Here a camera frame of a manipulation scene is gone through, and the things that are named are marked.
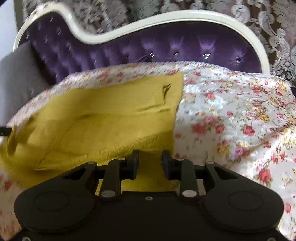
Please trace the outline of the floral quilted bedspread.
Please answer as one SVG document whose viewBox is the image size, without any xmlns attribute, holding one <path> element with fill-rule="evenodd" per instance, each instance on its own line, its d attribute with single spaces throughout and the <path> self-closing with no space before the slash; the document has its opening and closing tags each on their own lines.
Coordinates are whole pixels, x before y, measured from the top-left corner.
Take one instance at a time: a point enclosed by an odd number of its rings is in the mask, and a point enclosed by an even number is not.
<svg viewBox="0 0 296 241">
<path fill-rule="evenodd" d="M 292 85 L 276 76 L 231 71 L 197 63 L 126 64 L 74 73 L 27 102 L 9 121 L 19 129 L 56 95 L 74 88 L 100 88 L 147 76 L 183 75 L 176 110 L 176 158 L 196 165 L 207 161 L 235 171 L 283 199 L 278 225 L 295 239 L 295 97 Z M 21 229 L 13 211 L 26 189 L 1 168 L 1 237 L 9 240 Z"/>
</svg>

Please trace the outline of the purple tufted white-framed headboard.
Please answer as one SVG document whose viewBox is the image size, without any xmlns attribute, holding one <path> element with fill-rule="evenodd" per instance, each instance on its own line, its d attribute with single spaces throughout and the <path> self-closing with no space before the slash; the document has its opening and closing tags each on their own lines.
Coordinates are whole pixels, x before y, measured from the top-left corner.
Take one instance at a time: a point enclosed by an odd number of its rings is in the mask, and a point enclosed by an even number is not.
<svg viewBox="0 0 296 241">
<path fill-rule="evenodd" d="M 142 62 L 198 61 L 247 73 L 270 73 L 259 38 L 236 19 L 206 10 L 151 16 L 93 35 L 63 3 L 41 4 L 19 30 L 14 49 L 30 42 L 53 82 L 80 71 Z"/>
</svg>

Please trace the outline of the grey square pillow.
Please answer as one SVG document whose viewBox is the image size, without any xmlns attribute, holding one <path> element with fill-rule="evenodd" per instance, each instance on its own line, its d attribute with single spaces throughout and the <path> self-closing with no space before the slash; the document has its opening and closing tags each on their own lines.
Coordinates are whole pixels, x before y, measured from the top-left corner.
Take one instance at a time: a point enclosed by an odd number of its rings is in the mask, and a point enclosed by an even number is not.
<svg viewBox="0 0 296 241">
<path fill-rule="evenodd" d="M 1 125 L 5 126 L 22 106 L 50 87 L 30 42 L 4 57 L 1 60 Z"/>
</svg>

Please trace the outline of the mustard yellow knit sweater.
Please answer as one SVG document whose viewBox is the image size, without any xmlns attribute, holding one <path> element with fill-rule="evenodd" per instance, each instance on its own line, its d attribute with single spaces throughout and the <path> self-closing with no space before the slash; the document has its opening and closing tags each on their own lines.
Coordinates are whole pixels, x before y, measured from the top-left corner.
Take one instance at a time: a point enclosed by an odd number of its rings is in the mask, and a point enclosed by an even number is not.
<svg viewBox="0 0 296 241">
<path fill-rule="evenodd" d="M 144 151 L 132 189 L 168 190 L 163 150 L 174 148 L 183 75 L 147 76 L 53 96 L 1 145 L 1 168 L 25 188 L 89 161 L 104 165 Z"/>
</svg>

